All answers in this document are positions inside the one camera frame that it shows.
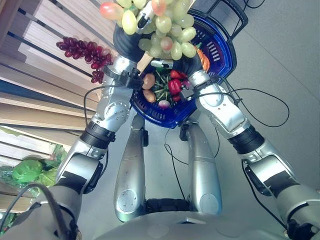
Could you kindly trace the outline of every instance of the plastic grapes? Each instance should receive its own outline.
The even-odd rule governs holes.
[[[128,9],[131,7],[131,0],[116,0],[122,7]]]
[[[157,16],[155,19],[155,26],[160,32],[166,34],[172,28],[171,18],[165,15]]]
[[[63,41],[56,43],[56,46],[65,51],[64,56],[75,60],[83,58],[94,71],[92,72],[92,83],[102,84],[104,73],[103,67],[112,64],[112,55],[110,50],[98,46],[95,42],[77,40],[73,37],[64,37]]]
[[[152,9],[155,15],[162,16],[167,8],[166,0],[152,0]]]
[[[133,35],[137,29],[137,19],[131,10],[124,12],[122,17],[122,27],[126,34]]]
[[[116,0],[115,2],[118,4],[103,3],[100,12],[105,18],[116,20],[117,25],[128,35],[136,32],[139,10],[147,4],[151,5],[156,16],[143,33],[152,35],[150,39],[141,39],[138,45],[149,56],[179,60],[182,55],[192,58],[197,54],[190,43],[197,34],[193,28],[195,19],[188,14],[191,0]],[[75,58],[79,56],[73,49],[67,49],[65,54]]]
[[[133,4],[138,8],[142,9],[146,5],[146,0],[133,0]]]
[[[101,15],[110,20],[120,20],[124,15],[124,9],[114,2],[105,2],[100,6]]]

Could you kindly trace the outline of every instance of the grape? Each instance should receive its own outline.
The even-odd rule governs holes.
[[[96,47],[97,47],[97,44],[93,41],[88,42],[88,44],[86,45],[86,49],[89,52],[93,51]]]
[[[93,63],[91,64],[91,68],[97,69],[97,68],[99,68],[99,64],[93,61]]]
[[[75,47],[77,43],[77,39],[73,37],[69,37],[67,43],[70,47]]]
[[[150,48],[150,51],[149,51],[150,55],[154,58],[158,58],[161,53],[162,53],[162,49],[160,46],[157,46],[157,45],[153,45],[151,48]]]
[[[95,55],[101,56],[101,53],[103,52],[104,48],[102,46],[97,46],[95,49]]]
[[[56,45],[57,47],[59,47],[60,44],[66,44],[66,45],[68,45],[67,43],[64,43],[63,41],[58,41],[58,42],[55,43],[55,45]]]
[[[62,39],[63,39],[63,42],[64,42],[65,44],[68,44],[68,39],[69,39],[69,38],[68,38],[67,36],[64,36]]]
[[[138,8],[142,9],[146,5],[146,0],[133,0],[133,4]]]
[[[180,21],[187,15],[189,10],[190,0],[178,0],[173,8],[173,20]]]
[[[78,49],[85,49],[85,48],[86,48],[86,44],[84,43],[84,41],[79,40],[79,41],[76,43],[76,47],[77,47]]]
[[[178,41],[181,43],[189,42],[196,36],[197,32],[194,27],[187,27],[182,30],[181,35],[178,37]]]
[[[72,54],[73,59],[77,60],[81,57],[81,52],[76,51],[74,54]]]
[[[72,56],[72,52],[70,52],[69,50],[65,51],[64,55],[67,57],[67,58],[70,58]]]
[[[131,0],[116,0],[122,7],[128,9],[131,7]]]
[[[87,55],[84,57],[84,60],[87,62],[87,63],[90,63],[92,61],[92,57],[91,55]]]
[[[179,26],[178,24],[172,24],[172,28],[170,30],[170,33],[174,36],[174,37],[179,37],[182,33],[182,28],[181,26]]]
[[[122,17],[123,30],[128,35],[133,35],[137,29],[137,19],[131,10],[124,12]]]
[[[96,77],[96,76],[94,76],[93,78],[91,78],[91,82],[92,82],[93,84],[95,84],[95,83],[98,82],[98,81],[99,81],[99,78]]]
[[[184,42],[181,44],[182,53],[188,58],[193,58],[196,54],[196,48],[190,42]]]
[[[81,56],[84,57],[84,56],[87,56],[89,54],[89,51],[87,49],[83,49],[81,51]]]
[[[110,20],[120,20],[124,15],[124,9],[114,2],[104,2],[100,6],[101,15]]]
[[[162,33],[168,33],[171,30],[172,22],[168,16],[157,16],[155,19],[156,28]]]
[[[157,34],[152,34],[151,36],[151,44],[153,46],[160,46],[161,39],[158,38]]]
[[[172,44],[172,39],[168,36],[164,37],[160,42],[160,46],[164,51],[170,51],[172,48]]]
[[[177,41],[175,41],[172,45],[171,48],[171,56],[173,60],[179,60],[182,57],[182,48],[180,43],[178,43]]]
[[[151,41],[147,38],[141,38],[139,41],[139,48],[143,51],[149,51],[151,48]]]
[[[160,39],[163,39],[163,38],[166,36],[166,34],[163,33],[163,32],[161,32],[161,31],[159,31],[159,29],[155,30],[155,34],[156,34],[157,37],[160,38]]]
[[[156,25],[151,22],[148,26],[146,26],[145,30],[143,31],[144,34],[153,33],[156,30]]]
[[[59,47],[60,50],[63,50],[63,51],[65,51],[65,50],[67,50],[69,48],[69,46],[67,44],[63,43],[63,42],[60,43],[58,47]]]
[[[77,51],[77,47],[73,46],[73,47],[69,47],[68,51],[72,54],[74,54]]]
[[[174,11],[171,8],[166,8],[164,15],[168,16],[171,19],[174,19]]]
[[[153,12],[157,16],[162,16],[167,8],[167,4],[165,0],[152,0],[151,6],[153,9]]]
[[[189,27],[192,27],[195,23],[195,19],[190,14],[185,15],[181,20],[176,22],[179,24],[182,28],[186,29]]]

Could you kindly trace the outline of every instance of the blue basket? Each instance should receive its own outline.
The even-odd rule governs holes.
[[[211,12],[216,8],[219,2],[225,2],[239,17],[241,25],[231,36],[226,29],[214,17],[210,16]],[[209,9],[208,12],[191,9],[189,11],[194,17],[193,27],[196,29],[196,36],[191,41],[194,45],[201,44],[200,49],[209,58],[210,76],[221,76],[226,78],[237,66],[237,58],[235,48],[233,46],[233,38],[245,27],[248,23],[248,18],[241,10],[239,5],[233,0],[217,0]],[[145,74],[154,71],[154,67],[149,65],[142,73]],[[144,119],[165,128],[174,129],[188,118],[196,109],[196,100],[184,101],[175,103],[173,107],[161,109],[157,103],[146,101],[142,91],[133,91],[130,103],[133,108]]]

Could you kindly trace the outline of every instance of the black wire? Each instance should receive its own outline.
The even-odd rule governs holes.
[[[12,208],[14,207],[14,205],[17,203],[17,201],[20,199],[20,197],[28,190],[31,188],[39,188],[41,189],[41,191],[43,192],[44,196],[46,197],[48,204],[50,206],[53,218],[54,218],[54,222],[56,224],[57,227],[57,232],[58,232],[58,236],[63,239],[63,240],[67,240],[68,238],[68,229],[66,226],[66,222],[63,218],[63,215],[61,213],[61,209],[59,207],[59,205],[57,204],[56,200],[54,199],[52,193],[49,191],[49,189],[42,184],[39,183],[31,183],[28,186],[26,186],[25,188],[23,188],[19,194],[15,197],[15,199],[10,203],[9,207],[7,208],[2,221],[1,221],[1,225],[0,225],[0,232],[2,231],[5,221],[10,213],[10,211],[12,210]]]
[[[98,90],[98,89],[105,89],[105,88],[113,88],[113,87],[123,87],[123,85],[106,85],[106,86],[97,86],[95,88],[90,89],[87,91],[83,97],[83,110],[84,110],[84,120],[85,120],[85,125],[88,126],[88,118],[87,118],[87,107],[86,107],[86,101],[87,101],[87,96],[89,93]]]
[[[165,148],[165,150],[167,151],[167,153],[171,155],[171,154],[172,154],[172,149],[171,149],[170,145],[167,144],[167,134],[168,134],[169,130],[170,130],[170,128],[168,129],[168,131],[166,132],[166,134],[165,134],[165,136],[164,136],[164,148]],[[178,158],[176,158],[173,154],[172,154],[172,157],[173,157],[175,160],[177,160],[178,162],[182,163],[182,164],[189,165],[188,163],[186,163],[186,162],[184,162],[184,161],[181,161],[181,160],[179,160]]]
[[[261,90],[259,90],[259,89],[255,89],[255,88],[238,88],[238,89],[234,89],[231,85],[230,85],[230,87],[232,88],[232,91],[235,92],[235,94],[238,96],[240,102],[242,103],[242,105],[244,106],[244,108],[248,111],[248,113],[249,113],[255,120],[257,120],[259,123],[261,123],[262,125],[264,125],[264,126],[266,126],[266,127],[269,127],[269,128],[278,128],[278,127],[281,127],[281,126],[283,126],[284,124],[287,123],[287,121],[288,121],[288,119],[289,119],[289,117],[290,117],[290,108],[289,108],[288,104],[287,104],[285,101],[283,101],[282,99],[280,99],[279,97],[274,96],[274,95],[272,95],[272,94],[270,94],[270,93],[267,93],[267,92],[265,92],[265,91],[261,91]],[[247,106],[244,104],[243,100],[240,98],[240,96],[239,96],[238,93],[237,93],[237,91],[243,91],[243,90],[250,90],[250,91],[256,91],[256,92],[259,92],[259,93],[263,93],[263,94],[266,94],[266,95],[268,95],[268,96],[270,96],[270,97],[273,97],[273,98],[279,100],[280,102],[282,102],[282,103],[285,105],[285,107],[286,107],[286,109],[287,109],[287,111],[288,111],[287,116],[286,116],[285,120],[283,121],[283,123],[281,123],[281,124],[279,124],[279,125],[268,125],[268,124],[260,121],[258,118],[256,118],[256,117],[250,112],[250,110],[247,108]]]
[[[246,174],[245,166],[244,166],[244,160],[241,161],[241,167],[242,167],[243,174],[244,174],[246,180],[247,180],[248,183],[249,183],[249,186],[250,186],[250,188],[251,188],[251,191],[252,191],[252,193],[253,193],[253,196],[254,196],[255,200],[256,200],[256,201],[260,204],[260,206],[263,207],[263,209],[266,210],[266,211],[268,212],[268,214],[270,214],[284,229],[287,229],[286,225],[285,225],[279,218],[277,218],[277,216],[274,215],[274,214],[258,199],[258,197],[257,197],[257,195],[256,195],[256,193],[255,193],[255,190],[254,190],[254,188],[253,188],[253,186],[252,186],[252,184],[251,184],[251,182],[250,182],[250,180],[249,180],[249,178],[248,178],[248,175]]]
[[[216,154],[214,155],[214,158],[216,158],[216,156],[218,156],[218,153],[219,153],[219,150],[220,150],[220,137],[219,137],[219,133],[218,133],[218,130],[217,128],[215,127],[215,132],[216,132],[216,136],[218,137],[218,149],[216,151]]]
[[[109,150],[106,152],[105,154],[105,164],[104,164],[104,168],[99,176],[99,179],[103,176],[103,174],[105,173],[106,169],[107,169],[107,165],[108,165],[108,160],[109,160]]]
[[[243,8],[243,12],[244,12],[246,10],[247,6],[248,6],[249,0],[247,0],[247,1],[243,0],[243,1],[245,3],[244,8]],[[235,28],[234,28],[233,33],[231,35],[233,35],[235,33],[235,31],[237,30],[237,27],[238,27],[239,23],[240,23],[240,18],[239,18],[237,24],[235,25]]]
[[[166,145],[167,145],[167,146],[169,147],[169,149],[170,149],[169,154],[171,155],[172,165],[173,165],[173,170],[174,170],[175,178],[176,178],[176,181],[177,181],[177,183],[178,183],[178,185],[179,185],[179,189],[180,189],[180,191],[181,191],[182,197],[183,197],[184,200],[186,200],[185,195],[184,195],[184,192],[182,191],[182,188],[181,188],[181,185],[180,185],[180,181],[179,181],[178,175],[177,175],[176,166],[175,166],[175,160],[174,160],[174,155],[173,155],[173,153],[172,153],[172,149],[171,149],[171,147],[166,143],[166,137],[167,137],[167,134],[168,134],[169,130],[170,130],[170,128],[168,129],[168,131],[166,131],[166,134],[165,134],[165,136],[164,136],[164,142],[165,142],[165,143],[164,143],[164,147],[166,147]]]
[[[259,5],[257,6],[250,6],[249,4],[247,4],[247,7],[250,8],[250,9],[257,9],[257,8],[260,8],[262,6],[262,4],[264,4],[265,0],[263,0]]]
[[[243,12],[244,12],[247,7],[250,8],[250,9],[260,8],[260,7],[262,6],[262,4],[264,4],[265,0],[262,0],[262,2],[261,2],[259,5],[257,5],[257,6],[250,6],[250,5],[248,4],[249,0],[247,0],[247,1],[246,1],[246,0],[243,0],[243,2],[244,2],[244,8],[243,8]],[[237,22],[237,24],[236,24],[236,26],[235,26],[235,28],[234,28],[234,30],[233,30],[232,35],[233,35],[233,34],[235,33],[235,31],[237,30],[237,27],[238,27],[239,23],[240,23],[240,19],[238,20],[238,22]]]

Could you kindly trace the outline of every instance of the green vegetable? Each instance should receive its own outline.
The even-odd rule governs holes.
[[[56,181],[56,176],[57,176],[57,170],[58,168],[52,168],[49,171],[43,171],[40,175],[39,178],[36,180],[37,183],[43,184],[47,187],[53,186]]]
[[[23,160],[13,168],[12,178],[18,183],[29,183],[37,179],[43,166],[37,160]]]

